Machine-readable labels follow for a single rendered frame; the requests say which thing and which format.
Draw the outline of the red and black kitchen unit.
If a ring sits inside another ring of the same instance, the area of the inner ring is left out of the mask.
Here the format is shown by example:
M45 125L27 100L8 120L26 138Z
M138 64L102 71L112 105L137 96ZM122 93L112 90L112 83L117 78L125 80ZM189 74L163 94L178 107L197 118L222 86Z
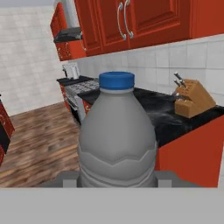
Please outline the red and black kitchen unit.
M7 153L11 142L12 133L15 131L10 117L4 108L0 95L0 166L4 161L4 156Z

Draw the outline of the red base cupboard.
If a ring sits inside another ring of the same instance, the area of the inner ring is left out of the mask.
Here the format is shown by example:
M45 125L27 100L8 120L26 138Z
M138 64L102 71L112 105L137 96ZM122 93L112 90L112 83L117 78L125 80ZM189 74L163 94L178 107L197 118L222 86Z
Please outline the red base cupboard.
M217 187L224 145L224 115L157 150L156 171L171 171L203 187Z

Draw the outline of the silver stove with hob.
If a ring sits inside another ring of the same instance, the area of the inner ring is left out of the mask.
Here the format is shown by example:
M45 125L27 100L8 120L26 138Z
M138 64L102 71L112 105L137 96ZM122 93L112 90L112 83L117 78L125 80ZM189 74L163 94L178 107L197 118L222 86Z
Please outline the silver stove with hob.
M87 94L99 88L97 79L86 80L77 84L66 86L66 99L70 107L73 119L81 126L83 119L91 109L90 104L80 97L80 94Z

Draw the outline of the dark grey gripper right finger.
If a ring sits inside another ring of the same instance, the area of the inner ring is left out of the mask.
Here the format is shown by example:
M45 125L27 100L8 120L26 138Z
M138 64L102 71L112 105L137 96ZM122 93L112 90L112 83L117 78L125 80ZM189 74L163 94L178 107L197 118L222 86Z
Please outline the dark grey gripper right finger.
M155 171L158 187L198 187L198 185L183 180L173 171Z

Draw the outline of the red wall cupboard door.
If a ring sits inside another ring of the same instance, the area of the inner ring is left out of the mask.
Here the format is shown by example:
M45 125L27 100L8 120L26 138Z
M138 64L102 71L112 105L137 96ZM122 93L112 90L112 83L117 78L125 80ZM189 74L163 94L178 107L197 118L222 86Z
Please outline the red wall cupboard door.
M127 50L129 41L124 27L124 0L96 0L96 5L103 51L113 53Z
M131 49L190 37L190 0L129 0L127 26Z

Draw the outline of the red wall cupboard panel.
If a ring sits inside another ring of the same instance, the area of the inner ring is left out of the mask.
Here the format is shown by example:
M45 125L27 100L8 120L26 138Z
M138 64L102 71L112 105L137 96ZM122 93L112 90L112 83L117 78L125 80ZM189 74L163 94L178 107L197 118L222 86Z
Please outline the red wall cupboard panel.
M190 38L224 33L224 0L190 0Z

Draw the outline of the silver and black range hood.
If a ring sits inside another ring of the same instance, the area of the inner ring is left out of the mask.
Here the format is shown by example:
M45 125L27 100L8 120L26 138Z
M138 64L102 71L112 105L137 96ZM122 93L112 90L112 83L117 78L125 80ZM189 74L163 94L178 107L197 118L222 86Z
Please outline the silver and black range hood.
M74 0L54 0L51 29L54 43L82 40Z

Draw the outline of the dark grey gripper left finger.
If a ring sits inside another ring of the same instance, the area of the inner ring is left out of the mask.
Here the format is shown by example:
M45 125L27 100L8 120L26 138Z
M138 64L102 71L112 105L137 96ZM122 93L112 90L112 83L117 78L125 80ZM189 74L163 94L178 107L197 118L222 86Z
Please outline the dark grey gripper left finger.
M76 188L80 185L79 176L79 171L62 171L55 179L46 181L40 186L48 188Z

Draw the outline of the red wall cupboard run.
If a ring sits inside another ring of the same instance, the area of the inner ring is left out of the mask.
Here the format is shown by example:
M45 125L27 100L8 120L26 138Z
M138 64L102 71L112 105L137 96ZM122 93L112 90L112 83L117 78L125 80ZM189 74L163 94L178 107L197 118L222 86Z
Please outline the red wall cupboard run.
M60 61L76 60L86 56L86 52L81 46L81 40L54 43Z

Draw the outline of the grey bottle with blue cap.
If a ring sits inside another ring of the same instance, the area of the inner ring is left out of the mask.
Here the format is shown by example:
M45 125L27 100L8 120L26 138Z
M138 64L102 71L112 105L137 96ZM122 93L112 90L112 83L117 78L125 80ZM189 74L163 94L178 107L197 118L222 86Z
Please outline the grey bottle with blue cap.
M154 187L157 140L151 119L134 96L135 75L99 75L100 94L79 136L84 187Z

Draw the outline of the wooden knife block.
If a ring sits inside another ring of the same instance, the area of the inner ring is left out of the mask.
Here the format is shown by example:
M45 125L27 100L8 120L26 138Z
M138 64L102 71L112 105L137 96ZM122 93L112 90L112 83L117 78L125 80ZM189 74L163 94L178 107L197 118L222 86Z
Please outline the wooden knife block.
M185 86L177 87L175 114L192 118L216 106L213 97L198 80L184 79Z

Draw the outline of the white small appliance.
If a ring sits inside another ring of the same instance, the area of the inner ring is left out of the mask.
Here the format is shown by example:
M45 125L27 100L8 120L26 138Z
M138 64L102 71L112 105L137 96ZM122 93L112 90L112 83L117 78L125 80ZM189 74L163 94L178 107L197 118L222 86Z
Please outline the white small appliance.
M64 64L62 70L68 79L76 80L80 77L80 71L76 62Z

